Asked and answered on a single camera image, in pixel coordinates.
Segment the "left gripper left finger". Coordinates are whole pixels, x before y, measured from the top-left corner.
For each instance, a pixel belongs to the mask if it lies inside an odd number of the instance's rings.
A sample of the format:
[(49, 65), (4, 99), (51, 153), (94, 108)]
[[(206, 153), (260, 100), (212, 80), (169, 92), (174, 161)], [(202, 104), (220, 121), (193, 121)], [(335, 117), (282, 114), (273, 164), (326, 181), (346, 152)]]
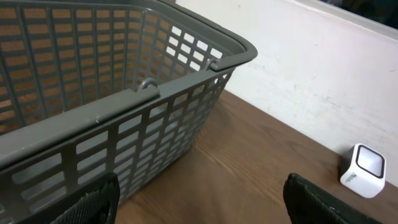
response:
[(113, 224), (116, 220), (119, 198), (120, 187), (117, 174), (108, 172), (21, 222)]

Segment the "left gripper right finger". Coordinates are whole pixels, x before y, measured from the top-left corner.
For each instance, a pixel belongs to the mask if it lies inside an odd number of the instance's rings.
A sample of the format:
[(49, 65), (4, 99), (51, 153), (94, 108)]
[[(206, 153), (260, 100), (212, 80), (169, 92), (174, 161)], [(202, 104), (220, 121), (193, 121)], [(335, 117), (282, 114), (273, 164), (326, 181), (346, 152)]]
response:
[(283, 198), (293, 224), (381, 224), (296, 173), (285, 181)]

